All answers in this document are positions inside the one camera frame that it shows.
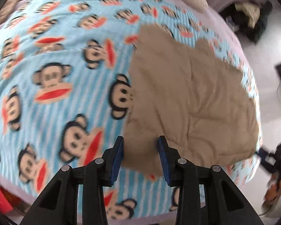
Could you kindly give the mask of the person's right hand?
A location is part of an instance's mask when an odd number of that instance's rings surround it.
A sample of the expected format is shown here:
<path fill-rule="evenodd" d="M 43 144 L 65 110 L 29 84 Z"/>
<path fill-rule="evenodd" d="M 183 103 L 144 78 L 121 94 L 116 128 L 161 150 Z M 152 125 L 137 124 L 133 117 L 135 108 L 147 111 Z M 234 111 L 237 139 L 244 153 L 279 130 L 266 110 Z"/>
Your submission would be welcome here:
<path fill-rule="evenodd" d="M 281 197 L 281 177 L 278 172 L 271 175 L 268 182 L 268 189 L 264 196 L 264 206 L 276 205 Z"/>

